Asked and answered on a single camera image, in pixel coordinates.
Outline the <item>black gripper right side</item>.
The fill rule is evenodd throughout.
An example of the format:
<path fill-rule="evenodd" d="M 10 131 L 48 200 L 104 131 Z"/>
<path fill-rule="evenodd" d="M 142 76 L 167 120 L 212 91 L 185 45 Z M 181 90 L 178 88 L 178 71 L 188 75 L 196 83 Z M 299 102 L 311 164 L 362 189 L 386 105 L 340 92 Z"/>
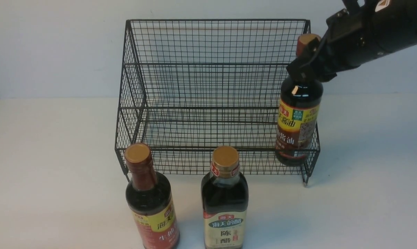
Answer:
<path fill-rule="evenodd" d="M 370 17 L 370 9 L 342 9 L 330 16 L 320 44 L 297 44 L 296 58 L 287 66 L 291 79 L 324 83 L 371 61 Z"/>

